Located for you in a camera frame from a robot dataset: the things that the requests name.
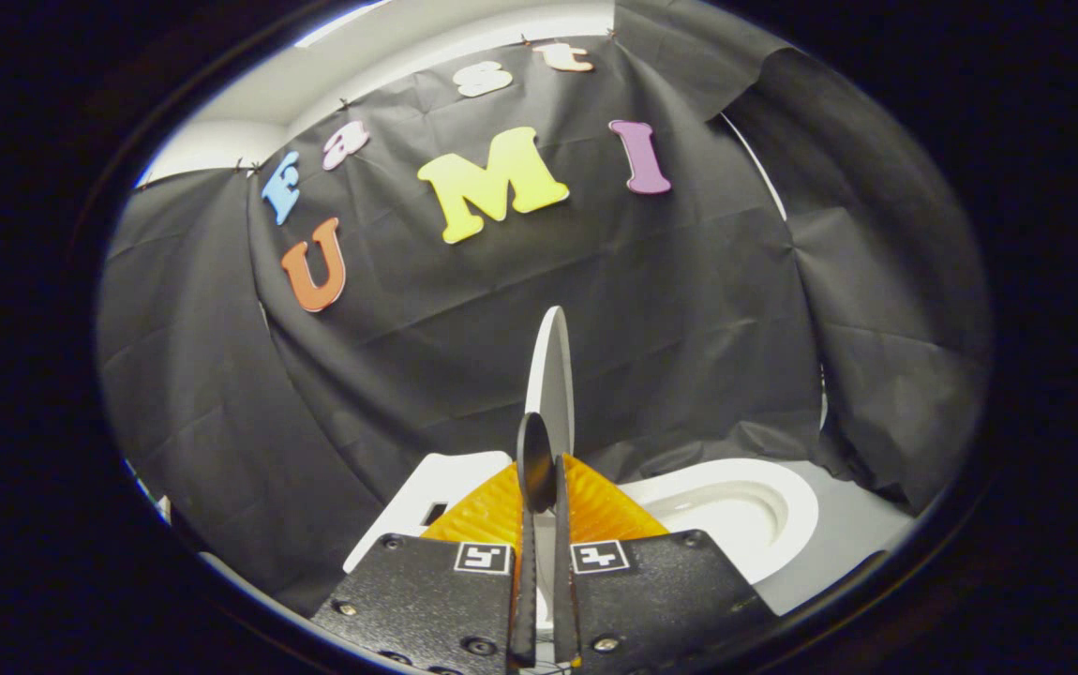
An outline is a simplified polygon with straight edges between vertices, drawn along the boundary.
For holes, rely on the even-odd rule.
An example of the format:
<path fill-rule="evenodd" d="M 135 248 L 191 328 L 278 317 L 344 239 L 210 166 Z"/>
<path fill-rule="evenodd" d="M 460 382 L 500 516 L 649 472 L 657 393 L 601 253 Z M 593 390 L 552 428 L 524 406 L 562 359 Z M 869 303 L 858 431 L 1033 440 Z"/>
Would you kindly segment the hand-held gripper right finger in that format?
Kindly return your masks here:
<path fill-rule="evenodd" d="M 776 620 L 705 531 L 665 531 L 570 456 L 556 486 L 557 661 L 582 674 L 685 672 L 748 649 Z"/>

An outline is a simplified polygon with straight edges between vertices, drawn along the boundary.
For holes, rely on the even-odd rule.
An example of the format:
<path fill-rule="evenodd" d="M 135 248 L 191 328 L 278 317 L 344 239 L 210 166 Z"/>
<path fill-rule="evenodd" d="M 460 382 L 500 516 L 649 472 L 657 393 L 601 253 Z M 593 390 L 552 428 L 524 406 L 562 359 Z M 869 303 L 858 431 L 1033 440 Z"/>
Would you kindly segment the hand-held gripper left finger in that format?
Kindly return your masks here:
<path fill-rule="evenodd" d="M 515 618 L 515 542 L 487 531 L 428 538 L 508 457 L 424 457 L 343 563 L 316 625 L 427 674 L 517 674 L 536 661 L 534 616 Z"/>

